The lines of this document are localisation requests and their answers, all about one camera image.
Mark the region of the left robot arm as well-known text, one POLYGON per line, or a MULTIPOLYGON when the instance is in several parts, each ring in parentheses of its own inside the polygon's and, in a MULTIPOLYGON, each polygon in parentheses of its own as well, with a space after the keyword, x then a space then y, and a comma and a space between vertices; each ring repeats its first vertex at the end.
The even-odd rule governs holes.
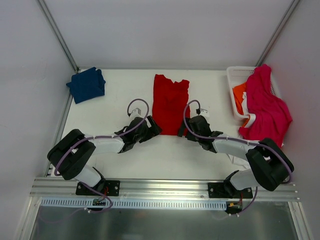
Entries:
POLYGON ((73 129, 48 152, 47 159, 64 180, 75 179, 82 185, 82 190, 99 195, 110 191, 110 187, 105 177, 88 165, 90 157, 125 153, 135 144, 146 142, 161 132, 161 127, 150 115, 134 117, 128 126, 113 135, 88 136, 79 129, 73 129))

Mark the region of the pink t shirt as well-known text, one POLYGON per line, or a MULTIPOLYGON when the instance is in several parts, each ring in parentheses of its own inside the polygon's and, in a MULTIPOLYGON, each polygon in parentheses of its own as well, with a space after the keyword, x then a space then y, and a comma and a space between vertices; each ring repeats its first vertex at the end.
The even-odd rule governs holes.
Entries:
POLYGON ((249 127, 246 121, 238 132, 246 140, 270 138, 282 147, 293 119, 287 104, 271 92, 271 73, 272 69, 263 64, 245 82, 246 107, 255 120, 249 127))

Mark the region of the white t shirt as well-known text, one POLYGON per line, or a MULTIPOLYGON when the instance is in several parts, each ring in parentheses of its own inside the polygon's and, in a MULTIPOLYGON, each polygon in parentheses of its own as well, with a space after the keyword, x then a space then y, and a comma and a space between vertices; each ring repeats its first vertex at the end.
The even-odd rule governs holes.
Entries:
MULTIPOLYGON (((240 101, 240 103, 237 103, 236 99, 237 98, 234 96, 234 92, 231 91, 230 100, 231 100, 233 115, 236 120, 237 120, 237 117, 239 117, 240 120, 244 120, 241 127, 248 129, 253 125, 257 117, 254 113, 249 113, 249 110, 247 107, 247 92, 244 91, 242 93, 242 100, 240 101)), ((227 156, 229 157, 232 164, 237 166, 242 166, 245 169, 250 168, 249 163, 244 159, 230 155, 230 154, 228 154, 227 156)))

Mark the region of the left aluminium frame post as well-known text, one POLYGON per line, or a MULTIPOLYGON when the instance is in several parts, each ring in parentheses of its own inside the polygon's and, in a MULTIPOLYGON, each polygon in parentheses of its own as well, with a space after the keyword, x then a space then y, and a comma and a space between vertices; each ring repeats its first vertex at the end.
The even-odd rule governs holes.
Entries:
POLYGON ((41 10, 42 14, 44 15, 49 27, 51 28, 55 38, 57 39, 68 63, 70 64, 71 68, 75 73, 78 73, 79 67, 55 21, 54 16, 52 15, 47 3, 45 0, 36 0, 36 3, 38 4, 39 9, 41 10))

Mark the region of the aluminium frame post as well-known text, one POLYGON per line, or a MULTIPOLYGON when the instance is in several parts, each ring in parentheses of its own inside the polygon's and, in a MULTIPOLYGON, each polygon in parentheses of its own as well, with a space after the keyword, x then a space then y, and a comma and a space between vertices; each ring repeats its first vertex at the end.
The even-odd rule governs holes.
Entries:
POLYGON ((55 38, 57 39, 68 63, 70 64, 71 68, 75 73, 78 73, 79 67, 55 21, 54 16, 52 15, 47 3, 45 0, 36 0, 36 3, 38 4, 39 9, 41 10, 42 14, 44 15, 49 27, 51 28, 55 38))
POLYGON ((265 48, 263 49, 260 57, 258 58, 258 60, 255 64, 256 67, 261 66, 264 63, 264 61, 266 60, 266 58, 268 57, 268 55, 272 51, 278 38, 280 37, 280 35, 283 32, 283 30, 285 29, 286 25, 288 24, 288 22, 292 18, 293 14, 297 10, 300 3, 301 3, 301 0, 292 0, 290 2, 288 8, 284 12, 283 16, 281 17, 279 23, 277 24, 277 26, 274 30, 274 32, 272 33, 270 39, 268 40, 265 48))

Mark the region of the aluminium mounting rail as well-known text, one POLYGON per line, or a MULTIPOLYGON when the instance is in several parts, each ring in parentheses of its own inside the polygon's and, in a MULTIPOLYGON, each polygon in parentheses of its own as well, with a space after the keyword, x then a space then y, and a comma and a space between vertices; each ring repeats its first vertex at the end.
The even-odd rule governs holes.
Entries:
MULTIPOLYGON (((208 200, 208 180, 119 179, 122 199, 208 200)), ((61 177, 37 177, 30 190, 31 197, 76 197, 78 182, 61 177)), ((300 202, 296 185, 282 184, 275 191, 258 188, 260 202, 300 202)))

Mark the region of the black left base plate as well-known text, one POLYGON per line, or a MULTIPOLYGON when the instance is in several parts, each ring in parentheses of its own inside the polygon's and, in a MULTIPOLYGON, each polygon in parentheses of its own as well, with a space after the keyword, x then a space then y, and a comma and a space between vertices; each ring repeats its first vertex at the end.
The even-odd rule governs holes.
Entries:
MULTIPOLYGON (((119 180, 101 179, 92 189, 107 196, 118 197, 120 191, 119 180)), ((77 183, 75 194, 77 196, 101 196, 98 193, 88 189, 82 182, 77 183)))

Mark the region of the right aluminium frame post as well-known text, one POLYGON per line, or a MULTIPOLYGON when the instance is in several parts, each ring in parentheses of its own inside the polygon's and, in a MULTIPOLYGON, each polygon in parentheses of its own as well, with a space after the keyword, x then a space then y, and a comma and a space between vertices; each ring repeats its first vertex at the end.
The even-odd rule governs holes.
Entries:
POLYGON ((292 0, 290 2, 288 8, 284 12, 283 16, 281 17, 279 23, 277 24, 277 26, 274 30, 274 32, 272 33, 270 39, 268 40, 265 48, 263 49, 260 57, 258 58, 258 60, 255 64, 256 67, 261 66, 264 63, 264 61, 266 60, 266 58, 268 57, 268 55, 272 51, 278 38, 280 37, 280 35, 283 32, 283 30, 285 29, 286 25, 288 24, 288 22, 292 18, 293 14, 297 10, 300 3, 301 3, 301 0, 292 0))

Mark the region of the folded blue t shirt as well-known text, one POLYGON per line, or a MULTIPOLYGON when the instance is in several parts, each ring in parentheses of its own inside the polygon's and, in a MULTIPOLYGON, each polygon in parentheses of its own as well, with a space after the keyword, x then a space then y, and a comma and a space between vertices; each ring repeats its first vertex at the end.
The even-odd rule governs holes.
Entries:
POLYGON ((106 81, 102 71, 96 67, 91 67, 83 72, 74 74, 71 81, 66 83, 74 99, 75 104, 79 104, 97 97, 105 95, 106 81))

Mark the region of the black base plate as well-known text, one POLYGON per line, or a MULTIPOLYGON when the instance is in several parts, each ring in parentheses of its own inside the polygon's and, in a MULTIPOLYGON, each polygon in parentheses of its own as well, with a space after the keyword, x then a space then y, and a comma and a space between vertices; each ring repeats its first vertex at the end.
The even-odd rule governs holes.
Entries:
MULTIPOLYGON (((119 180, 101 179, 92 189, 107 196, 118 197, 120 191, 119 180)), ((77 183, 75 194, 77 196, 101 196, 98 193, 88 189, 82 182, 77 183)))
POLYGON ((208 196, 211 199, 252 199, 253 190, 244 188, 237 190, 231 184, 225 184, 224 182, 209 182, 207 184, 208 196))

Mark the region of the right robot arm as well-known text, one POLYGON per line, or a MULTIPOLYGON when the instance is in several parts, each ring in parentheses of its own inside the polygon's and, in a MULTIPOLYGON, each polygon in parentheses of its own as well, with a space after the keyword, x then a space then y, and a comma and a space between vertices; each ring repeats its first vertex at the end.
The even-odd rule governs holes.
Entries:
POLYGON ((205 151, 231 155, 249 163, 249 169, 236 170, 223 180, 218 194, 226 198, 235 198, 247 188, 262 187, 272 192, 292 179, 293 164, 270 138, 247 141, 212 131, 202 115, 184 117, 178 136, 184 131, 189 141, 197 142, 205 151))

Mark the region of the white plastic basket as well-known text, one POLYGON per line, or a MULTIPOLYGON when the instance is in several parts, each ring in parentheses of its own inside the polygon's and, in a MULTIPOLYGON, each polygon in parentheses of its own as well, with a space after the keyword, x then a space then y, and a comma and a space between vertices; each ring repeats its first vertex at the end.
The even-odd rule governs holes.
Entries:
POLYGON ((230 93, 234 88, 235 80, 246 80, 246 97, 247 107, 251 114, 256 115, 254 124, 272 124, 280 123, 285 119, 288 112, 287 107, 278 94, 273 94, 272 89, 275 87, 272 77, 272 69, 263 64, 256 67, 251 75, 241 76, 248 72, 247 67, 227 69, 227 77, 230 93))

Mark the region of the red t shirt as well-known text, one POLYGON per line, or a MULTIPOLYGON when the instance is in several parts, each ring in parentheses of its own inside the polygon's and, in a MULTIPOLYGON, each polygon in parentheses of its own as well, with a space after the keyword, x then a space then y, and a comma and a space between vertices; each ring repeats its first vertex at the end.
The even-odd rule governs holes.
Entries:
POLYGON ((162 129, 162 135, 177 136, 183 122, 183 114, 190 117, 190 82, 183 79, 173 82, 163 74, 156 74, 153 82, 152 117, 162 129))

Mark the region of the orange t shirt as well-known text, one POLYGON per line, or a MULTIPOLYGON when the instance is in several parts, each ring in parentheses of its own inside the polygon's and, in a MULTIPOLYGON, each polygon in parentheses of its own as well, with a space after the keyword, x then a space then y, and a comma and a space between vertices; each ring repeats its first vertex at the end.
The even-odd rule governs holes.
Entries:
POLYGON ((247 106, 247 83, 244 82, 240 85, 235 86, 233 89, 233 96, 235 100, 235 106, 237 112, 240 115, 247 116, 248 118, 245 119, 242 127, 246 127, 250 120, 249 110, 247 106))

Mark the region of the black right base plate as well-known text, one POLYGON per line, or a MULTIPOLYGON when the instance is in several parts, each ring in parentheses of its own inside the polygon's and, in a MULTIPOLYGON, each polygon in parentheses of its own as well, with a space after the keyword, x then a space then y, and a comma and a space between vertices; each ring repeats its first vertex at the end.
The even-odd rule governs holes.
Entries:
POLYGON ((244 188, 237 190, 231 184, 225 184, 224 182, 209 182, 207 184, 208 196, 211 199, 252 199, 253 190, 244 188))

